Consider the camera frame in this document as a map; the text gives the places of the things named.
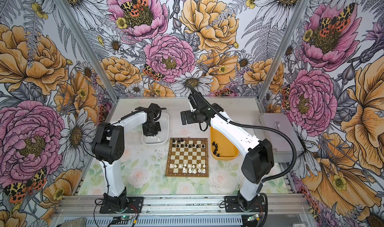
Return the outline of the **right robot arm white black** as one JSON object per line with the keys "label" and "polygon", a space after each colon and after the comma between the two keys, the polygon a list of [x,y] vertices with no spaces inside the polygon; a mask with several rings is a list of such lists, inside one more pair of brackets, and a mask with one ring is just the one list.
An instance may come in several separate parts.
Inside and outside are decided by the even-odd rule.
{"label": "right robot arm white black", "polygon": [[275,165],[272,144],[246,132],[245,126],[233,122],[223,108],[210,104],[200,92],[192,90],[188,100],[191,109],[181,112],[182,124],[206,123],[207,128],[221,133],[244,157],[241,170],[245,179],[237,202],[242,211],[251,211],[260,198],[262,179]]}

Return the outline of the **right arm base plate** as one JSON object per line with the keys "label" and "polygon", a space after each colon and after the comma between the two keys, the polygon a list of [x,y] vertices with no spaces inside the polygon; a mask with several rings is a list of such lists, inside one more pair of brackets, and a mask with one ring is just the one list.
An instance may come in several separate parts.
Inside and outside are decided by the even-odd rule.
{"label": "right arm base plate", "polygon": [[242,196],[224,196],[226,213],[265,213],[268,209],[268,198],[265,194],[246,201]]}

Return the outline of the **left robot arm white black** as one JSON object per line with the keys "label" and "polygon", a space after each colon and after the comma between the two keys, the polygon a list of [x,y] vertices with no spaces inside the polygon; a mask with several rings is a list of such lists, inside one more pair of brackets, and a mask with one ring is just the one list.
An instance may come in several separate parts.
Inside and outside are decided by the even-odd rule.
{"label": "left robot arm white black", "polygon": [[124,212],[129,206],[127,189],[121,174],[121,157],[125,151],[125,132],[141,126],[146,137],[155,137],[161,132],[163,107],[152,103],[149,107],[137,107],[135,111],[115,123],[99,125],[93,140],[92,153],[104,168],[106,190],[103,204],[107,210]]}

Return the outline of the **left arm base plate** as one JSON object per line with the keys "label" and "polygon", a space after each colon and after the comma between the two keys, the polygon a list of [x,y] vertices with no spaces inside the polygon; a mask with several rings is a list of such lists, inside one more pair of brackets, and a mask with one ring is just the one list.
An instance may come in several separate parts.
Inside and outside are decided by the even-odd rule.
{"label": "left arm base plate", "polygon": [[100,214],[140,214],[143,197],[110,197],[106,196],[99,210]]}

